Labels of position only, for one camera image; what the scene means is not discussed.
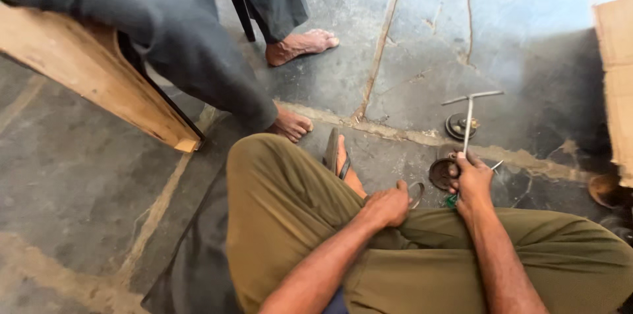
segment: cardboard box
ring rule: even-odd
[[[633,187],[633,0],[603,3],[594,6],[594,13],[612,162],[620,166],[620,185]]]

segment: bare foot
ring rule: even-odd
[[[278,114],[273,125],[266,131],[287,137],[290,141],[297,143],[303,135],[312,131],[314,126],[312,121],[305,116],[297,115],[277,105]]]
[[[321,53],[339,45],[333,33],[322,29],[311,29],[302,35],[288,35],[283,41],[266,45],[266,60],[272,66],[280,66],[290,59],[305,53]]]
[[[346,157],[347,152],[345,151],[345,136],[339,135],[339,151],[336,157],[336,176],[339,176],[341,173]],[[363,184],[360,182],[360,179],[358,179],[358,174],[352,169],[351,164],[347,169],[347,173],[345,173],[343,181],[345,184],[349,185],[349,187],[352,188],[358,196],[363,199],[367,197],[367,193],[365,193],[365,189],[363,189]]]

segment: person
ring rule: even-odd
[[[267,96],[218,21],[214,0],[2,0],[91,19],[129,35],[145,60],[182,91],[230,111],[254,132],[297,142],[312,122]],[[266,40],[265,58],[280,66],[304,53],[336,47],[331,33],[292,30],[308,19],[306,0],[245,0]]]
[[[493,172],[459,153],[455,209],[411,209],[404,181],[367,196],[338,139],[336,174],[275,135],[226,165],[226,254],[245,313],[609,313],[633,249],[585,218],[495,209]]]

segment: sandal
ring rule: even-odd
[[[332,129],[330,133],[330,139],[327,141],[327,148],[325,149],[325,156],[323,156],[323,164],[332,171],[332,173],[336,174],[336,159],[339,155],[339,135],[341,132],[338,127]],[[339,174],[339,178],[345,179],[345,175],[349,170],[349,166],[351,165],[351,161],[349,160],[349,153],[345,151],[345,162],[343,163],[343,168],[341,168],[341,173]]]

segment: khaki trousers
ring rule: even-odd
[[[275,135],[233,146],[227,187],[226,252],[246,313],[363,206],[342,180]],[[608,313],[633,292],[633,249],[596,223],[552,211],[497,215],[552,314]],[[351,314],[487,311],[471,239],[452,209],[414,209],[398,229],[377,234],[342,285]]]

